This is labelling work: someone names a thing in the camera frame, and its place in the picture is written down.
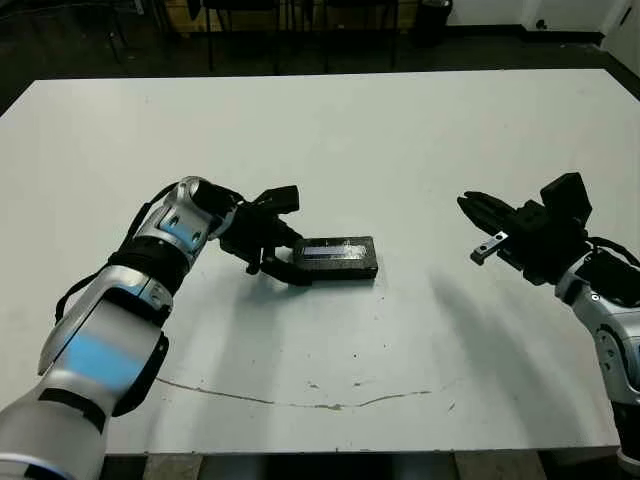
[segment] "dark floor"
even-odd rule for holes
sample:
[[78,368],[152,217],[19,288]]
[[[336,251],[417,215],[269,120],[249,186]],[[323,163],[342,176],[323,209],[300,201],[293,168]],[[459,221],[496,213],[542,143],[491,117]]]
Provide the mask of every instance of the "dark floor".
[[[105,10],[94,7],[44,10],[35,15],[4,15],[0,10],[0,114],[36,79],[273,74],[272,38],[266,35],[215,36],[215,70],[210,73],[203,35],[163,35],[149,16],[133,12],[120,12],[118,18],[122,36]],[[325,72],[318,34],[286,33],[279,45],[280,74]],[[390,46],[388,36],[332,35],[329,71],[392,71]],[[449,30],[434,47],[417,47],[408,35],[400,35],[393,71],[513,68],[606,68],[640,99],[640,79],[597,46],[532,42],[507,31],[480,35],[467,30],[461,35],[460,30]],[[130,476],[123,468],[138,473]],[[545,468],[549,478],[614,478],[609,474],[615,460],[594,462],[582,470],[554,470],[548,462]],[[141,469],[144,459],[108,461],[103,478],[139,478]]]

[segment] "black case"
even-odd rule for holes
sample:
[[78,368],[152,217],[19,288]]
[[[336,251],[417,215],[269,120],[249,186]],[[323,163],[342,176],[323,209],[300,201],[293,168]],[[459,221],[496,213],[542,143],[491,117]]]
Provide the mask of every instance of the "black case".
[[375,278],[378,261],[371,237],[305,238],[293,247],[293,263],[313,280]]

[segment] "chair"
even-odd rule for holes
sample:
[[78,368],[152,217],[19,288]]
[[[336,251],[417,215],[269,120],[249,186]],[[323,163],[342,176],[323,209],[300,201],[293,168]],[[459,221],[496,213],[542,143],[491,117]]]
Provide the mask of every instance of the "chair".
[[[210,10],[215,10],[223,31],[231,32],[233,29],[233,19],[231,13],[233,11],[269,11],[272,10],[275,20],[275,48],[273,70],[277,75],[279,71],[279,48],[278,34],[280,32],[280,2],[279,0],[202,0],[202,6],[205,9],[207,22],[207,54],[209,59],[209,71],[213,71],[213,45],[211,40],[211,18]],[[223,21],[220,10],[227,12],[228,29]]]
[[328,35],[328,9],[331,8],[363,8],[364,9],[364,27],[367,27],[369,8],[384,6],[382,19],[380,21],[380,30],[384,29],[389,9],[393,8],[393,31],[391,37],[391,69],[396,64],[396,35],[398,33],[398,0],[324,0],[323,10],[323,37],[324,37],[324,71],[329,72],[329,52],[327,45]]

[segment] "white wall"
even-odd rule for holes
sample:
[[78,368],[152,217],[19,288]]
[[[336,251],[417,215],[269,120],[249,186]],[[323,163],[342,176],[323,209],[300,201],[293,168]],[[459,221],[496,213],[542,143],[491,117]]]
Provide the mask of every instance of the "white wall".
[[527,0],[453,0],[449,25],[514,25]]
[[549,31],[599,32],[610,28],[615,12],[629,1],[453,0],[449,25],[522,24],[536,30],[536,22],[544,19]]
[[544,19],[550,31],[599,32],[617,0],[527,0],[522,24],[536,30]]
[[[620,25],[627,8],[632,10]],[[636,75],[640,75],[640,0],[625,2],[624,9],[611,22],[602,47]]]

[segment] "crack on table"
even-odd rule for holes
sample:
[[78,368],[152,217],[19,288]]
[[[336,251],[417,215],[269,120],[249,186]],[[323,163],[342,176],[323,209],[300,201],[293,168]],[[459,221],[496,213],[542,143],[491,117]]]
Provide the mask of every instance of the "crack on table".
[[406,398],[406,397],[412,397],[417,395],[428,395],[431,393],[431,390],[416,390],[413,392],[383,395],[381,397],[372,398],[371,400],[367,400],[366,402],[361,402],[361,403],[334,403],[333,405],[331,405],[326,403],[314,404],[314,403],[276,402],[274,400],[265,400],[263,398],[250,397],[246,395],[237,395],[234,393],[220,392],[217,390],[208,390],[206,388],[200,388],[200,387],[192,387],[189,385],[183,385],[182,383],[172,382],[171,380],[166,380],[160,377],[157,377],[156,381],[160,383],[164,383],[165,385],[169,385],[171,387],[179,388],[181,390],[188,390],[190,392],[196,392],[196,393],[204,393],[206,395],[212,395],[214,397],[231,398],[233,400],[244,400],[245,402],[259,403],[262,405],[273,405],[277,407],[314,408],[314,409],[321,409],[321,410],[331,410],[333,412],[339,412],[344,408],[368,407],[369,405],[373,405],[374,403],[383,402],[386,400],[392,400],[396,398]]

